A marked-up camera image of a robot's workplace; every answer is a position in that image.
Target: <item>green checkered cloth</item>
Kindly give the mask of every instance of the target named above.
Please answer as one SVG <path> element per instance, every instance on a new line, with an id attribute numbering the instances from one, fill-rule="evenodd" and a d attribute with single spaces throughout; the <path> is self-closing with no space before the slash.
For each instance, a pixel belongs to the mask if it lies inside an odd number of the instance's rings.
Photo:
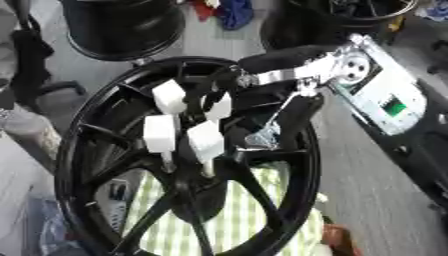
<path id="1" fill-rule="evenodd" d="M 279 206 L 285 184 L 274 166 L 253 169 L 262 187 Z M 145 212 L 163 195 L 161 184 L 144 173 L 139 190 L 128 213 L 123 234 L 127 234 Z M 204 225 L 215 253 L 227 251 L 247 241 L 266 224 L 266 216 L 258 202 L 238 183 L 230 182 L 223 210 Z M 321 213 L 312 209 L 308 220 L 289 244 L 277 255 L 313 255 L 323 234 Z M 199 243 L 190 224 L 171 211 L 160 218 L 140 240 L 140 248 L 163 256 L 201 255 Z"/>

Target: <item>white cube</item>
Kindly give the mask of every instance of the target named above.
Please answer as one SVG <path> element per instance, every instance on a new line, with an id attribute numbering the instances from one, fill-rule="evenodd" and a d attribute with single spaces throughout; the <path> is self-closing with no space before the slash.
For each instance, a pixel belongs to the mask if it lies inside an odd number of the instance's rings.
<path id="1" fill-rule="evenodd" d="M 232 98 L 227 92 L 219 102 L 216 102 L 209 112 L 205 113 L 208 120 L 218 121 L 223 118 L 227 118 L 232 113 Z"/>
<path id="2" fill-rule="evenodd" d="M 188 129 L 187 134 L 199 162 L 206 163 L 224 153 L 224 137 L 216 123 L 208 120 Z"/>
<path id="3" fill-rule="evenodd" d="M 151 153 L 174 151 L 176 149 L 176 128 L 173 116 L 145 117 L 143 139 Z"/>
<path id="4" fill-rule="evenodd" d="M 173 79 L 152 89 L 154 101 L 163 114 L 179 114 L 186 109 L 185 91 Z"/>

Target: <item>person's leg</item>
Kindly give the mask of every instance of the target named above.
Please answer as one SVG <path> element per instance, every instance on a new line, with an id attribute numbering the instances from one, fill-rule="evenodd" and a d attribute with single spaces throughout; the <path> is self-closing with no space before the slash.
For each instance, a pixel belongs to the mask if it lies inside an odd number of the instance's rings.
<path id="1" fill-rule="evenodd" d="M 35 141 L 51 159 L 56 159 L 61 136 L 48 118 L 15 104 L 6 122 L 5 132 Z"/>

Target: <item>gray floor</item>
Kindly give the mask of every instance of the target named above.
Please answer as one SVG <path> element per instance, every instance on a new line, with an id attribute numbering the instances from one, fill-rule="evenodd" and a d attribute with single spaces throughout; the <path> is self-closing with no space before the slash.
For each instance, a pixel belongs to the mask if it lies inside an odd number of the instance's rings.
<path id="1" fill-rule="evenodd" d="M 263 52 L 258 29 L 269 1 L 254 0 L 256 19 L 245 28 L 224 32 L 215 20 L 200 23 L 186 10 L 185 34 L 173 47 L 156 56 L 205 55 L 239 59 Z M 390 52 L 418 76 L 444 95 L 448 87 L 444 74 L 428 76 L 425 69 L 437 56 L 429 43 L 443 36 L 447 25 L 435 25 L 417 18 Z M 55 80 L 78 80 L 91 94 L 130 68 L 127 63 L 106 63 L 76 53 L 68 44 L 61 15 L 50 20 L 46 39 L 56 55 L 49 67 Z M 61 92 L 43 100 L 42 105 L 57 126 L 65 129 L 84 99 Z M 328 97 L 327 105 L 314 120 L 323 156 L 322 192 L 330 201 L 325 212 L 353 231 L 364 255 L 447 255 L 448 243 L 438 216 L 428 208 L 429 200 L 411 184 L 353 122 L 340 102 Z"/>

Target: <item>screw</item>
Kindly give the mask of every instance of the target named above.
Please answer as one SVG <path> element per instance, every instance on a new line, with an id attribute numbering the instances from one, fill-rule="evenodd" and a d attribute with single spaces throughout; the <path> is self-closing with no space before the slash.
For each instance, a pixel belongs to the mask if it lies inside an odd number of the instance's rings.
<path id="1" fill-rule="evenodd" d="M 411 153 L 409 148 L 406 146 L 399 146 L 398 148 L 395 148 L 394 151 L 402 156 L 409 156 L 409 154 Z"/>
<path id="2" fill-rule="evenodd" d="M 445 125 L 448 123 L 447 117 L 445 114 L 439 114 L 439 123 Z"/>

